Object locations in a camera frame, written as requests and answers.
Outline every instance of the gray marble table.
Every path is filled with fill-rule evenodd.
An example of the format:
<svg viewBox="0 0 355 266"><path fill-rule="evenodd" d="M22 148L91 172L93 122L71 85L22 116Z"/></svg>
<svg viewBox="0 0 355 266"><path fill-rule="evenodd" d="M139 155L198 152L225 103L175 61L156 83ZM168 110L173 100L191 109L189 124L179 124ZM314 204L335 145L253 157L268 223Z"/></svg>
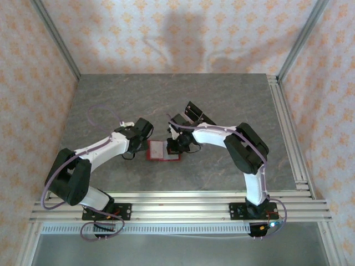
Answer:
<svg viewBox="0 0 355 266"><path fill-rule="evenodd" d="M196 104L221 126L247 122L269 146L267 188L293 190L295 183L265 74L112 74L83 75L73 101L61 148L75 150L106 137L88 123L87 109L105 103L126 122L139 117L155 129L153 140L166 140L166 113ZM110 112L96 109L92 118L112 131L119 126ZM90 184L106 191L245 190L242 173L229 153L204 145L178 162L148 161L144 152L132 161L117 156L98 167Z"/></svg>

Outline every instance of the black bracket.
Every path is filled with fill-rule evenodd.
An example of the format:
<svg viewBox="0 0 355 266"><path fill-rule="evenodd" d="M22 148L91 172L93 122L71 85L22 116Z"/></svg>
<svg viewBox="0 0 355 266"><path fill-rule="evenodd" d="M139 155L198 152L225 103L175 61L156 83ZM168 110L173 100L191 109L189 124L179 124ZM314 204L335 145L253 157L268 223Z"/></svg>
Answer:
<svg viewBox="0 0 355 266"><path fill-rule="evenodd" d="M202 120L210 125L216 125L211 119L209 119L204 112L201 111L195 104L191 101L187 104L185 108L185 115L187 115L193 122Z"/></svg>
<svg viewBox="0 0 355 266"><path fill-rule="evenodd" d="M277 220L279 218L277 204L274 202L268 202L264 211L258 217L255 217L248 211L247 203L245 202L229 203L231 220L268 220L268 212L270 213L270 220Z"/></svg>
<svg viewBox="0 0 355 266"><path fill-rule="evenodd" d="M132 204L113 203L113 208L112 211L110 211L110 213L112 214L117 213L116 216L121 217L125 221L129 221L131 220L131 215L132 215ZM102 214L96 213L91 209L84 208L82 220L83 221L114 221L118 219L114 217L107 217Z"/></svg>

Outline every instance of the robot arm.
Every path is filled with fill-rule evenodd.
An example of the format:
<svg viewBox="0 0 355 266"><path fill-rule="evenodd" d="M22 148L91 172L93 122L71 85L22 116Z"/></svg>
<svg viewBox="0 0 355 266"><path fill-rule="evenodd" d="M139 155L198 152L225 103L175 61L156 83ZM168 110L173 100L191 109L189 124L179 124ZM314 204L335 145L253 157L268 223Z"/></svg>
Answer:
<svg viewBox="0 0 355 266"><path fill-rule="evenodd" d="M111 135L83 149L71 151L62 149L49 172L46 184L52 174L71 157L83 154L69 163L49 186L49 190L73 206L82 204L87 207L114 213L114 200L101 190L89 186L90 174L101 164L124 153L135 154L148 149L148 135L153 126L140 118L136 123L126 123ZM102 218L93 213L93 220Z"/></svg>
<svg viewBox="0 0 355 266"><path fill-rule="evenodd" d="M255 218L261 215L268 204L261 173L263 162L249 145L232 132L237 131L245 137L264 158L267 157L269 149L247 123L231 127L215 126L200 109L189 102L183 115L177 114L171 119L168 131L172 135L168 138L167 146L170 154L189 152L190 144L212 144L226 148L236 167L244 174L248 212Z"/></svg>

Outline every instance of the wall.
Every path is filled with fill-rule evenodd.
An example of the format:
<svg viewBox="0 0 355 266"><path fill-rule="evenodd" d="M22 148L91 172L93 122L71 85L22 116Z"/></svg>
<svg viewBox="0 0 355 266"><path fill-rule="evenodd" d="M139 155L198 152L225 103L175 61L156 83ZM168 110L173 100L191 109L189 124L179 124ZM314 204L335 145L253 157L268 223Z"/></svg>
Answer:
<svg viewBox="0 0 355 266"><path fill-rule="evenodd" d="M316 0L44 0L80 71L277 74Z"/></svg>
<svg viewBox="0 0 355 266"><path fill-rule="evenodd" d="M0 42L0 265L13 265L77 82L29 0L1 0Z"/></svg>
<svg viewBox="0 0 355 266"><path fill-rule="evenodd" d="M355 5L330 1L290 70L286 95L317 193L355 265Z"/></svg>

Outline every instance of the purple cable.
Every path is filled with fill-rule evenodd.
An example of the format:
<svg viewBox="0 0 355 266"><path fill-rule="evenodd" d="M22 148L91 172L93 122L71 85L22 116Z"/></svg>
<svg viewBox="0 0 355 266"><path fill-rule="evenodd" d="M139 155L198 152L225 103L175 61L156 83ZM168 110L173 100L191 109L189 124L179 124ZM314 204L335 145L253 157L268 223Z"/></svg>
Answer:
<svg viewBox="0 0 355 266"><path fill-rule="evenodd" d="M182 126L182 125L179 125L179 124L173 122L172 118L171 118L171 116L169 114L167 114L167 116L170 119L169 123L171 123L172 125L174 125L176 127L182 128L182 129L197 129L197 130L215 129L215 130L219 130L219 131L222 131L222 132L229 132L229 133L235 134L238 137L240 137L245 143L247 143L255 151L255 153L260 157L260 159L262 160L262 162L264 164L262 169L261 169L260 175L261 175L261 178L262 178L262 182L261 182L261 184L263 186L262 190L263 190L263 192L266 191L265 168L266 168L266 162L267 161L266 161L265 157L257 150L257 148L247 138L245 138L241 133L239 133L239 132L237 132L235 130L231 130L231 129L224 129L223 127L219 127L219 126ZM283 204L283 202L280 201L279 199L270 198L268 196L267 196L267 198L270 201L276 201L276 202L281 204L281 206L282 206L282 208L283 208L283 210L285 212L285 217L284 217L284 219L282 221L282 224L281 224L281 226L280 226L280 228L278 230L276 230L276 231L272 232L271 234L268 234L268 235L266 235L264 237L260 237L261 240L263 238L265 238L265 237L270 237L270 236L274 235L276 232L280 231L285 226L286 221L287 221L287 209L286 209L285 204Z"/></svg>
<svg viewBox="0 0 355 266"><path fill-rule="evenodd" d="M101 129L101 130L104 131L104 132L108 132L106 129L104 129L104 128L102 128L100 125L96 124L96 123L91 119L91 117L90 117L90 115L89 115L89 112L90 112L93 108L98 108L98 107L104 108L104 109L106 109L106 110L109 110L109 111L119 120L119 123L121 123L120 118L118 117L118 115L117 115L112 109L108 108L108 107L105 106L105 105L98 104L98 105L93 105L93 106L91 106L91 107L88 109L88 111L87 111L87 118L88 118L88 121L89 121L90 124L92 124L94 127L97 127L97 128ZM83 152L81 152L81 153L79 153L79 154L75 154L72 158L70 158L68 161L66 161L64 164L62 164L62 165L52 174L52 176L51 176L50 179L48 180L47 184L44 186L44 190L43 190L42 196L41 196L41 198L40 198L40 205L41 205L44 209L50 211L51 209L58 208L59 206L65 204L65 201L63 201L63 202L61 202L61 203L59 203L59 204L56 204L56 205L54 205L54 206L52 206L52 207L47 207L47 206L44 204L45 195L47 194L48 189L49 189L50 185L52 184L53 180L56 178L57 175L59 175L59 173L61 172L61 170L63 170L68 164L70 164L70 163L71 163L72 161L74 161L76 158L80 157L81 155L85 155L85 154L88 154L88 153L90 153L90 152L92 152L92 151L98 150L98 149L104 147L105 145L107 145L108 143L110 143L110 142L111 142L111 139L112 139L112 134L111 134L110 132L108 132L108 133L109 133L108 139L107 139L104 143L102 143L102 144L100 144L100 145L98 145L98 146L92 147L91 149L88 149L87 151L83 151ZM91 207L87 207L87 208L91 209L91 210L94 211L94 212L97 212L97 213L100 213L100 214L103 214L103 215L106 215L106 216L114 217L114 218L116 218L116 219L118 219L118 220L120 220L120 221L122 222L122 227L121 227L117 232L115 232L114 234L112 234L112 235L106 237L106 239L116 236L119 232L121 232L121 231L123 230L125 223L124 223L123 219L120 218L119 216L113 215L113 214L111 214L111 213L106 213L106 212L103 212L103 211L99 211L99 210L94 209L94 208L91 208ZM90 242L100 240L100 238L99 238L99 239L88 239L88 238L85 238L85 237L83 236L83 234L82 234L83 229L84 229L84 227L85 227L86 225L88 225L88 224L101 224L101 225L104 225L104 226L111 225L111 223L98 223L98 222L88 222L88 223L84 224L84 225L82 226L81 230L80 230L80 236L81 236L84 240L90 241Z"/></svg>
<svg viewBox="0 0 355 266"><path fill-rule="evenodd" d="M119 230L117 230L117 232L115 232L115 233L113 233L113 234L111 234L109 236L105 236L106 240L109 239L109 238L113 238L113 237L117 236L124 229L125 222L124 222L124 220L121 217L116 216L114 214L110 214L110 213L99 211L98 209L95 209L95 208L92 208L92 207L87 207L87 208L91 209L94 212L97 212L97 213L100 213L100 214L103 214L103 215L106 215L106 216L114 217L114 218L116 218L116 219L118 219L118 220L120 220L122 222L122 226L121 226L121 228ZM88 241L88 242L95 242L95 241L100 241L101 240L101 237L99 237L99 238L86 238L86 237L84 237L84 234L83 234L84 227L89 225L89 224L96 224L96 225L100 225L100 226L112 226L111 223L98 223L98 222L88 222L88 223L84 224L82 226L82 228L80 229L80 236L85 241Z"/></svg>

